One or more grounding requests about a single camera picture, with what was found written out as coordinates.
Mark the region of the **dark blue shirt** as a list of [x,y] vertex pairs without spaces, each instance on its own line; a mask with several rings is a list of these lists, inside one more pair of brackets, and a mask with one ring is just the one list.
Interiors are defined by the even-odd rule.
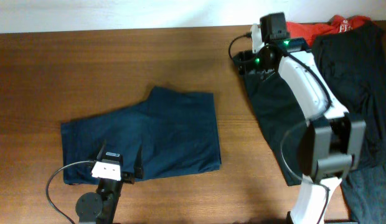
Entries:
[[100,149],[123,157],[132,172],[142,153],[144,180],[201,174],[222,164],[211,93],[179,93],[160,86],[136,105],[60,126],[65,184],[97,184],[86,161]]

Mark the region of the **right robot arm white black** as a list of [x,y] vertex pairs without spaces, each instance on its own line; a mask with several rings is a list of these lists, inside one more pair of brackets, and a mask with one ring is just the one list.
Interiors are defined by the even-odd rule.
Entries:
[[253,40],[252,51],[232,57],[247,85],[258,77],[256,87],[278,78],[288,86],[304,119],[283,133],[279,148],[298,128],[305,134],[297,147],[301,188],[287,223],[323,223],[332,192],[357,167],[365,133],[365,121],[333,95],[314,64],[314,56],[302,38],[264,37]]

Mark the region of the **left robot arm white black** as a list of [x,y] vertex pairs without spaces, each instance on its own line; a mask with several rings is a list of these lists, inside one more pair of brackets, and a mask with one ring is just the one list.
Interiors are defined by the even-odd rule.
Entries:
[[135,182],[134,173],[121,170],[123,156],[106,152],[105,146],[103,143],[90,172],[98,180],[96,191],[83,194],[75,206],[82,224],[113,223],[123,185]]

